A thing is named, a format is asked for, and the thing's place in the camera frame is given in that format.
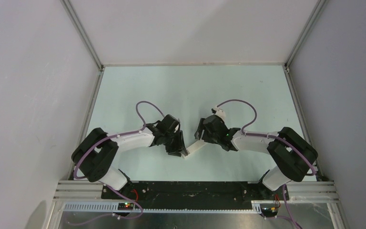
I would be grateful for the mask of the white remote control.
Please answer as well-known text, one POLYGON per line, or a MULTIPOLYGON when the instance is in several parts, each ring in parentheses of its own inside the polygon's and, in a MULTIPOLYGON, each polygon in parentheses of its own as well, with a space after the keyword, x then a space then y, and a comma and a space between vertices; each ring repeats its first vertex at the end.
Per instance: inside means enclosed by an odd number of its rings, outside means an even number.
POLYGON ((203 140, 197 140, 193 144, 191 144, 189 147, 187 147, 187 155, 182 155, 182 158, 186 159, 189 156, 192 156, 195 152, 202 149, 207 143, 203 140))

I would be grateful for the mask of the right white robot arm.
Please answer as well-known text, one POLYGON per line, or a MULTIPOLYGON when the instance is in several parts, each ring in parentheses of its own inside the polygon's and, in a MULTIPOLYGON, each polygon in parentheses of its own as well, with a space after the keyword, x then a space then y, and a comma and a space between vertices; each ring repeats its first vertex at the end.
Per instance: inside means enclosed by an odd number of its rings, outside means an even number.
POLYGON ((265 153, 276 166, 261 178, 258 193, 271 199, 284 184, 303 181, 305 176, 316 174, 313 163, 317 151, 290 127, 278 132, 245 132, 241 128, 228 128, 222 118, 211 115, 201 118, 195 139, 219 145, 225 151, 254 151, 265 153))

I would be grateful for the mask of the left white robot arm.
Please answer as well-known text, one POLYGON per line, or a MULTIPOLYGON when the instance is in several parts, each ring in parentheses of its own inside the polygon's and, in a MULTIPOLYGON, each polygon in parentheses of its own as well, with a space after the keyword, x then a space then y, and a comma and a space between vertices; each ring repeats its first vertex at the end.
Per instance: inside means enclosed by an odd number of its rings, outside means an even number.
POLYGON ((71 155, 76 171, 89 182, 101 182, 113 188, 119 198, 127 198, 132 192, 129 178, 113 166, 119 153, 133 149, 164 146, 170 156, 187 156, 180 122, 172 115, 161 121, 145 124, 142 130, 109 136, 103 129, 93 129, 71 155))

